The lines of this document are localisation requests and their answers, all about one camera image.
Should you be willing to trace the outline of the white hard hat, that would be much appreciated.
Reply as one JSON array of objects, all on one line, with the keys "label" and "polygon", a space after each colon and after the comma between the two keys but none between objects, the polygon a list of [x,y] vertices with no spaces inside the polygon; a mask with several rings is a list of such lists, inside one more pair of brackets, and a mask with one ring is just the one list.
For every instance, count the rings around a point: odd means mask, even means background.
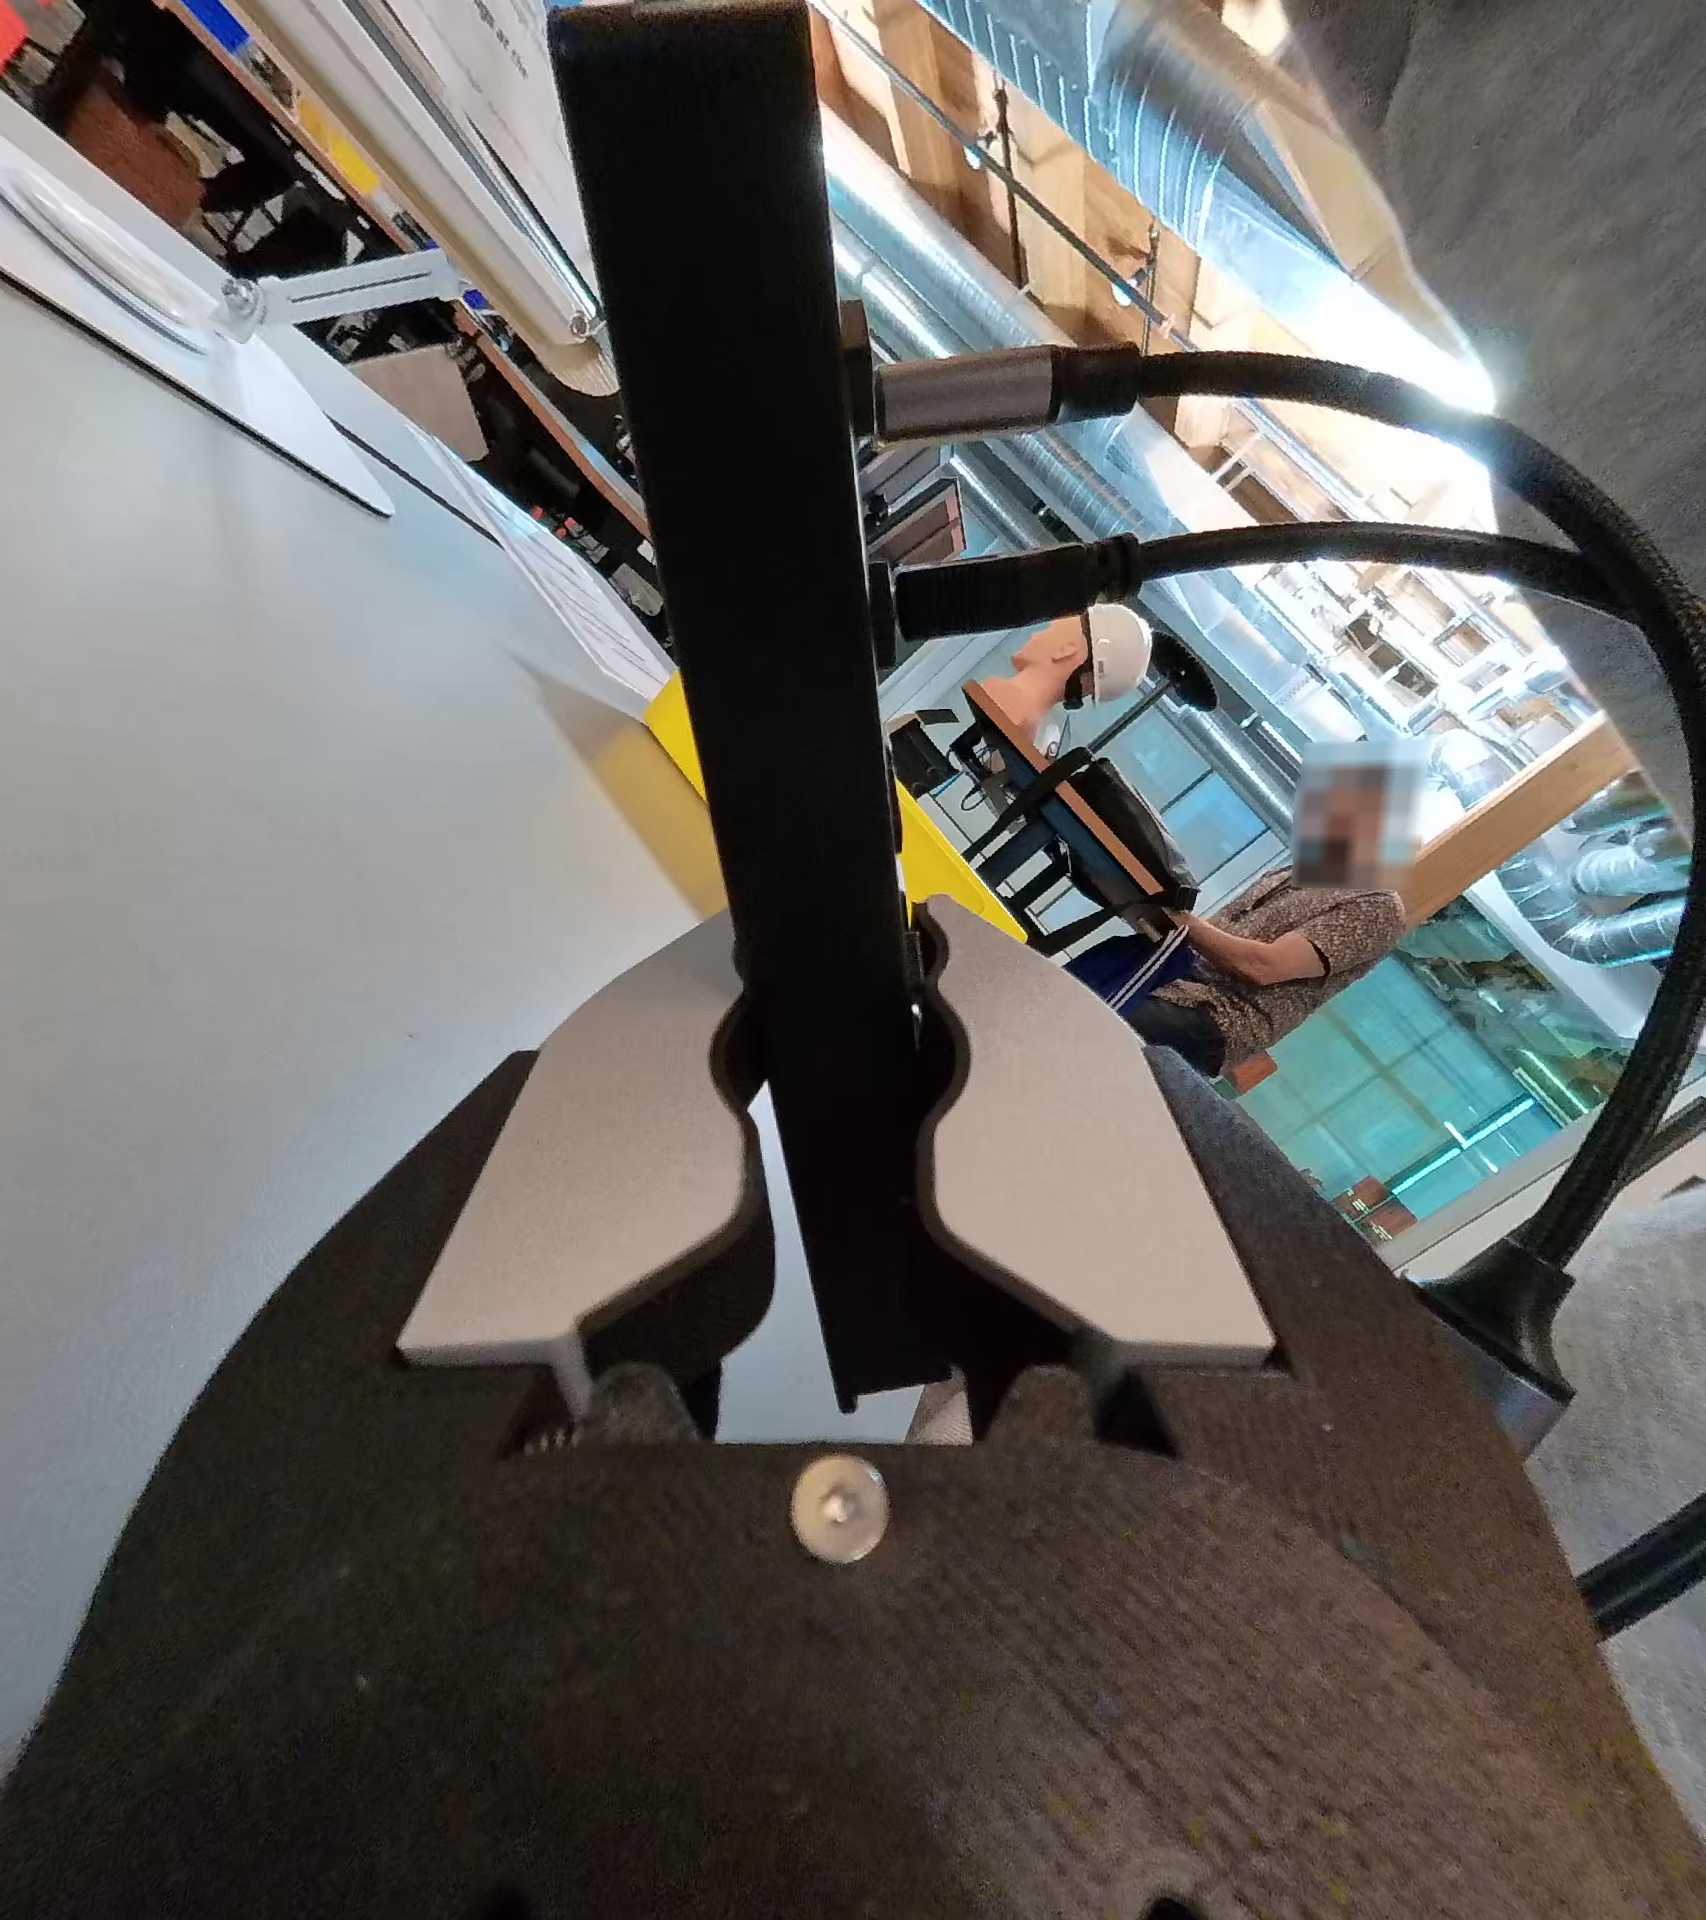
[{"label": "white hard hat", "polygon": [[1129,700],[1155,672],[1155,629],[1124,603],[1099,601],[1081,612],[1081,704],[1111,707]]}]

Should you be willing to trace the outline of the instruction sheet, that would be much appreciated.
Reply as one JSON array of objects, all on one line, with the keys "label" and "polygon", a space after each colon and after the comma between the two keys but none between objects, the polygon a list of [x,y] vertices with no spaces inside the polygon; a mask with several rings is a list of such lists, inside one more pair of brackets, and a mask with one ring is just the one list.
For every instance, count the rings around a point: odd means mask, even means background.
[{"label": "instruction sheet", "polygon": [[485,141],[536,211],[584,318],[601,323],[601,285],[555,78],[549,25],[565,4],[394,1],[449,107]]}]

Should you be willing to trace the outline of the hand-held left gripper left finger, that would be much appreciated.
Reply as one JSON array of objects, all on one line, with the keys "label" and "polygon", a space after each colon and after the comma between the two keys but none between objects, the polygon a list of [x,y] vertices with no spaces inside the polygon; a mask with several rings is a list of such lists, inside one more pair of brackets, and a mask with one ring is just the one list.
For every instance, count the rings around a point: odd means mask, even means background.
[{"label": "hand-held left gripper left finger", "polygon": [[705,1380],[758,1329],[775,1238],[767,1082],[721,912],[623,972],[539,1049],[398,1336],[417,1367],[615,1365]]}]

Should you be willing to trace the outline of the silver ventilation duct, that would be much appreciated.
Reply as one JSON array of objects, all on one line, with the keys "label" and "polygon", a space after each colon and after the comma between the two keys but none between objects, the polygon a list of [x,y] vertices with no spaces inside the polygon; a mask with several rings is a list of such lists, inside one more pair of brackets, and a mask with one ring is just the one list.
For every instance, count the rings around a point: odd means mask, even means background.
[{"label": "silver ventilation duct", "polygon": [[1210,4],[928,12],[1310,351],[1492,409],[1491,373],[1347,131]]}]

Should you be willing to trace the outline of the white paper sheet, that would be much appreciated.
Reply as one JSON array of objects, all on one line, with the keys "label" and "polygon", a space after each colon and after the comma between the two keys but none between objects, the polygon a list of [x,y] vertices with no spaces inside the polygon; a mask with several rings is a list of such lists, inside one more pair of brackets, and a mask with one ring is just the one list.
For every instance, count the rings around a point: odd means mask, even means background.
[{"label": "white paper sheet", "polygon": [[453,446],[421,425],[409,425],[409,432],[449,482],[454,504],[476,512],[480,526],[551,615],[568,653],[589,673],[594,697],[643,717],[674,678],[674,665],[621,590]]}]

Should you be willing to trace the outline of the mannequin head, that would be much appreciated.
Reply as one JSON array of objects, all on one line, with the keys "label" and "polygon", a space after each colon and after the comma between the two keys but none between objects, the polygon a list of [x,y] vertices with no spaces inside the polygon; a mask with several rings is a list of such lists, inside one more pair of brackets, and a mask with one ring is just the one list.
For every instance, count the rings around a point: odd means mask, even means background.
[{"label": "mannequin head", "polygon": [[1040,626],[1014,651],[1008,673],[965,684],[973,706],[984,700],[998,732],[1045,755],[1042,734],[1058,707],[1087,692],[1092,636],[1087,615]]}]

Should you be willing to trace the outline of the grey desk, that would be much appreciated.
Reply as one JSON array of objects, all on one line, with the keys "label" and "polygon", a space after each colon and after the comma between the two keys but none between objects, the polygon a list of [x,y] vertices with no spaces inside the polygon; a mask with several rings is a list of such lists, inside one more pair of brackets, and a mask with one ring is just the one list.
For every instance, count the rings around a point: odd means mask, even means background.
[{"label": "grey desk", "polygon": [[0,279],[0,1779],[268,1293],[717,886],[443,460],[285,353],[391,515]]}]

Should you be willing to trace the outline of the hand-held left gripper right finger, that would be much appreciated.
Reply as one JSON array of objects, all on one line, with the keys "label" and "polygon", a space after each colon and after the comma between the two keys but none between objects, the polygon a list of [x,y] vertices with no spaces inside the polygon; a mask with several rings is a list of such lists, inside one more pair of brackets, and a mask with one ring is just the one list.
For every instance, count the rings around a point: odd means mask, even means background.
[{"label": "hand-held left gripper right finger", "polygon": [[961,900],[917,921],[955,1061],[917,1147],[936,1243],[1123,1364],[1265,1367],[1276,1332],[1129,1021]]}]

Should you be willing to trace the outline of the person's grey sweater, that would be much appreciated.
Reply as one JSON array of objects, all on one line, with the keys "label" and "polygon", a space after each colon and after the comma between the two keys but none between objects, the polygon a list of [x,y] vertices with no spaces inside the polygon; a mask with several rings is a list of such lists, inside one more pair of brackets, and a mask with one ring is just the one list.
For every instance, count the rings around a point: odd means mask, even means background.
[{"label": "person's grey sweater", "polygon": [[[1501,414],[1706,597],[1706,1],[1287,12]],[[1613,1213],[1574,1273],[1533,1471],[1587,1562],[1706,1488],[1706,1183]]]}]

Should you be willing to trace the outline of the black usb hub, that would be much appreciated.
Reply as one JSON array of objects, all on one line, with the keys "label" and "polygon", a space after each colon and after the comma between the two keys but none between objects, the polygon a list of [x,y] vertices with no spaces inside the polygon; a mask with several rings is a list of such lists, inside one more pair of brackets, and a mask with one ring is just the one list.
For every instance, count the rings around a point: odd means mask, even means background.
[{"label": "black usb hub", "polygon": [[805,4],[577,4],[557,95],[836,1400],[940,1380],[918,959]]}]

